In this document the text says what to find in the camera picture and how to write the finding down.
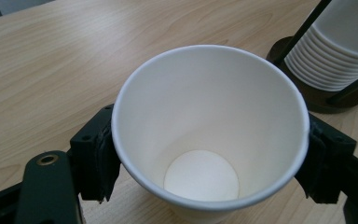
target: cup bottom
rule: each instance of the cup bottom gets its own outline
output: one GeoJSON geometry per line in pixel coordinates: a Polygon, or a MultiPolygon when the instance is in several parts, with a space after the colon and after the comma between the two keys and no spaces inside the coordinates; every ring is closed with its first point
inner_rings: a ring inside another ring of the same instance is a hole
{"type": "Polygon", "coordinates": [[[201,202],[222,202],[239,197],[240,183],[231,164],[207,150],[188,151],[169,166],[164,188],[201,202]]]}

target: wooden table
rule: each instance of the wooden table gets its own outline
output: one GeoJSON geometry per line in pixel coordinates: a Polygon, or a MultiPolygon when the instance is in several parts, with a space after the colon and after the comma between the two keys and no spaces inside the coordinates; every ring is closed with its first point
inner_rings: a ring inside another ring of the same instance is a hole
{"type": "MultiPolygon", "coordinates": [[[[218,44],[265,57],[318,1],[57,0],[0,18],[0,190],[33,156],[69,139],[147,59],[218,44]]],[[[358,106],[317,115],[358,141],[358,106]]],[[[342,205],[307,200],[295,180],[225,223],[345,223],[342,205]]],[[[81,202],[88,223],[185,223],[125,171],[109,203],[81,202]]]]}

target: wood grain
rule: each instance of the wood grain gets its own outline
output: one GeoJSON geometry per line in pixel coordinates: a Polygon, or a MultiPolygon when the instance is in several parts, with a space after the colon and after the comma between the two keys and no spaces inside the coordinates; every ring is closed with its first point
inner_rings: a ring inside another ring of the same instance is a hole
{"type": "MultiPolygon", "coordinates": [[[[318,1],[57,0],[0,18],[0,190],[28,160],[69,139],[116,100],[136,67],[168,49],[218,44],[265,57],[318,1]]],[[[358,141],[358,106],[317,116],[358,141]]],[[[345,223],[339,204],[305,199],[295,180],[225,223],[345,223]]],[[[122,169],[109,203],[82,202],[88,223],[185,223],[122,169]]]]}

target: stack of paper cups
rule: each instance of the stack of paper cups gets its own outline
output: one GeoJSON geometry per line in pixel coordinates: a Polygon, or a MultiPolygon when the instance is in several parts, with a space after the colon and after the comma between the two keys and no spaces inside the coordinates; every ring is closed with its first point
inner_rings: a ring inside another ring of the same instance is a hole
{"type": "Polygon", "coordinates": [[[322,91],[340,91],[358,79],[358,1],[332,0],[285,62],[322,91]]]}

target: black plastic mount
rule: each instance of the black plastic mount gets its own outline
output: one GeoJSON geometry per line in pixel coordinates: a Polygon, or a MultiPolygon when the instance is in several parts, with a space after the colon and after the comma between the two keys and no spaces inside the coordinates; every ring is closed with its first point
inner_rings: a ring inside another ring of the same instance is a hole
{"type": "MultiPolygon", "coordinates": [[[[120,169],[112,110],[113,105],[101,109],[71,139],[67,153],[50,151],[27,163],[22,183],[0,191],[0,223],[83,223],[79,193],[84,200],[109,200],[120,169]]],[[[356,141],[310,115],[310,146],[296,174],[316,203],[336,203],[341,191],[347,194],[348,224],[358,223],[355,147],[356,141]]]]}

